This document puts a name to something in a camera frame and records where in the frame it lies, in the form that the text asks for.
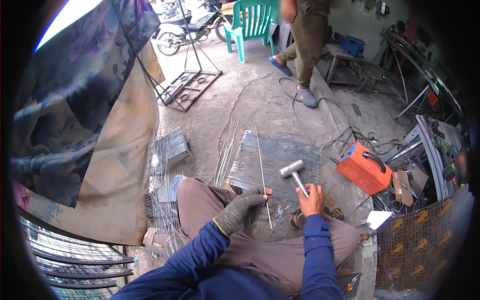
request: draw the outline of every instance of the blue slipper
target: blue slipper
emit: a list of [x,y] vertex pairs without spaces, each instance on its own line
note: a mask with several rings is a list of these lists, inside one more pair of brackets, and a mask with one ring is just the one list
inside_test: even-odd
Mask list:
[[310,108],[315,108],[318,106],[318,102],[313,96],[310,90],[299,90],[297,89],[297,95],[300,96],[301,101]]
[[270,62],[276,66],[277,69],[283,72],[286,76],[291,76],[292,75],[292,70],[290,70],[287,65],[281,65],[278,62],[276,62],[273,57],[270,56],[269,58]]

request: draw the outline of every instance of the floral fabric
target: floral fabric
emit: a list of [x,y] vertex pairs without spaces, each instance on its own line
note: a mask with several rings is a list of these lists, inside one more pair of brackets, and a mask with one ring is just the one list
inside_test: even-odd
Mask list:
[[158,25],[148,0],[104,0],[35,52],[14,115],[11,163],[18,183],[75,208],[135,53]]

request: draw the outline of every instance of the standing person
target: standing person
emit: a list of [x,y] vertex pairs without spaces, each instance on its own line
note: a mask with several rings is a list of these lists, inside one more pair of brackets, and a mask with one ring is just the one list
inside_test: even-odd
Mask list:
[[314,108],[318,103],[310,91],[310,78],[328,38],[327,16],[332,0],[280,1],[280,16],[291,23],[294,42],[281,54],[270,57],[270,61],[284,74],[291,76],[292,71],[287,67],[287,61],[298,58],[297,93],[306,106]]
[[[343,299],[335,267],[358,245],[358,231],[322,214],[321,186],[305,187],[310,196],[297,188],[303,215],[293,220],[305,236],[260,243],[242,230],[268,199],[263,188],[236,196],[195,178],[184,179],[177,203],[186,245],[163,267],[125,285],[111,299],[288,300],[298,294],[302,299]],[[266,193],[273,190],[266,188]]]

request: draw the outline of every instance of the hand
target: hand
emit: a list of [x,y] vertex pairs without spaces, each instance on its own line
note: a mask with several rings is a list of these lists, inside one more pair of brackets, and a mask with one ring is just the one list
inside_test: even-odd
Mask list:
[[268,195],[273,193],[269,187],[266,187],[265,190],[267,195],[263,195],[263,187],[258,187],[236,197],[220,214],[213,218],[213,221],[227,237],[245,229],[251,213],[254,212],[252,208],[264,204],[268,200]]
[[295,0],[281,0],[281,1],[282,1],[282,4],[280,5],[280,17],[289,23],[293,23],[298,12],[296,1]]
[[308,197],[305,197],[300,188],[296,188],[297,196],[299,197],[300,210],[305,217],[310,215],[321,215],[324,211],[324,191],[321,185],[313,183],[305,184],[307,188]]

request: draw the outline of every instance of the orange welding machine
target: orange welding machine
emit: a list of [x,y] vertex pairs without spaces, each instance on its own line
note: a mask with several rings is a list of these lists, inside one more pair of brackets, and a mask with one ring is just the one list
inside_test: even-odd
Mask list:
[[348,145],[336,170],[368,195],[388,186],[392,170],[359,142]]

